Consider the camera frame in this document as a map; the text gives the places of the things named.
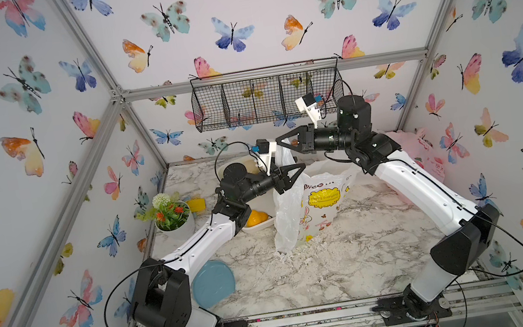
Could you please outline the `white cartoon print plastic bag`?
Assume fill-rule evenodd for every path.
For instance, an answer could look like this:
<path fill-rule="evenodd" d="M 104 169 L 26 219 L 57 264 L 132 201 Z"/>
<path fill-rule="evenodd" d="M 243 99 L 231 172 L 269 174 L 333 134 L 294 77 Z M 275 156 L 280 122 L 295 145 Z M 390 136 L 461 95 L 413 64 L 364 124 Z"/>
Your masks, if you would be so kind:
<path fill-rule="evenodd" d="M 282 166 L 303 163 L 306 167 L 291 189 L 272 196 L 276 209 L 274 245 L 287 254 L 333 224 L 359 167 L 320 156 L 296 159 L 286 150 L 279 150 L 278 157 Z"/>

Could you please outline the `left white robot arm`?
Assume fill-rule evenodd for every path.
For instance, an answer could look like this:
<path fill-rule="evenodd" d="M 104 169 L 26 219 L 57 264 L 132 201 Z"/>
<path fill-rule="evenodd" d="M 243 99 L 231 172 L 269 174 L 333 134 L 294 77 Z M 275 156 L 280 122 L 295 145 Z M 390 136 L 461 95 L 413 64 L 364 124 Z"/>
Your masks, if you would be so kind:
<path fill-rule="evenodd" d="M 208 221 L 172 254 L 141 265 L 131 305 L 133 320 L 144 327 L 219 327 L 216 315 L 193 305 L 192 281 L 218 249 L 245 227 L 252 212 L 250 201 L 270 190 L 286 192 L 305 168 L 297 163 L 252 174 L 241 163 L 227 166 Z"/>

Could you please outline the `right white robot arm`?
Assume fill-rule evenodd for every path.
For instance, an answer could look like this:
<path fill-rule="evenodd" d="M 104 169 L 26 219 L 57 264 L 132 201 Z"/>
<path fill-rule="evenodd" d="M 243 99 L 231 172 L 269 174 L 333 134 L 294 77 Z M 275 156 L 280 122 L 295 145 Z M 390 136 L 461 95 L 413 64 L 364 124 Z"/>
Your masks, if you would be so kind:
<path fill-rule="evenodd" d="M 403 292 L 404 303 L 414 316 L 424 316 L 440 294 L 490 246 L 499 211 L 489 204 L 478 206 L 447 188 L 395 140 L 373 132 L 371 107 L 362 96 L 347 95 L 337 100 L 337 124 L 333 128 L 320 128 L 321 113 L 315 97 L 299 98 L 296 105 L 312 120 L 310 125 L 291 131 L 298 140 L 296 152 L 345 152 L 350 163 L 408 198 L 443 233 L 422 271 Z"/>

